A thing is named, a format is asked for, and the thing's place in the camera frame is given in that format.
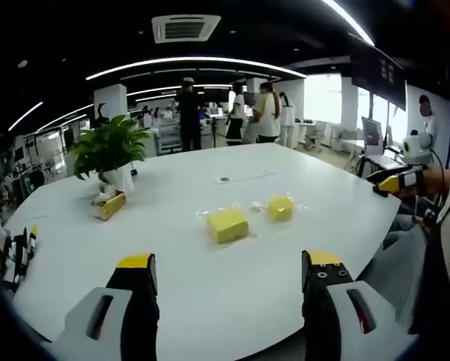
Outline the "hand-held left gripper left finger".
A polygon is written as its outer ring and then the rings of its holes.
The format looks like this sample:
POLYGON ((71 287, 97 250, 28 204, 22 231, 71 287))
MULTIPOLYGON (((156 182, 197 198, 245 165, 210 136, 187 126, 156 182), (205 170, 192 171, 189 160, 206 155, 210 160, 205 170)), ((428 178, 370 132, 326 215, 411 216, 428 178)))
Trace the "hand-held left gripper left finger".
POLYGON ((156 360, 159 319, 156 257, 128 256, 105 287, 91 290, 67 313, 53 355, 57 360, 156 360))

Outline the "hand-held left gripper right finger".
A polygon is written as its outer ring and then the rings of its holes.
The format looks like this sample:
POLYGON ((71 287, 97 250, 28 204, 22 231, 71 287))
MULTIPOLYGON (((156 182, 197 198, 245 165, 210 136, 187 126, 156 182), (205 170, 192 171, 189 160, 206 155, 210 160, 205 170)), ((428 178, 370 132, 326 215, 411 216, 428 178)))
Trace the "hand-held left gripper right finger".
POLYGON ((395 360, 394 308, 371 286, 353 281, 343 261, 302 252, 306 360, 395 360))

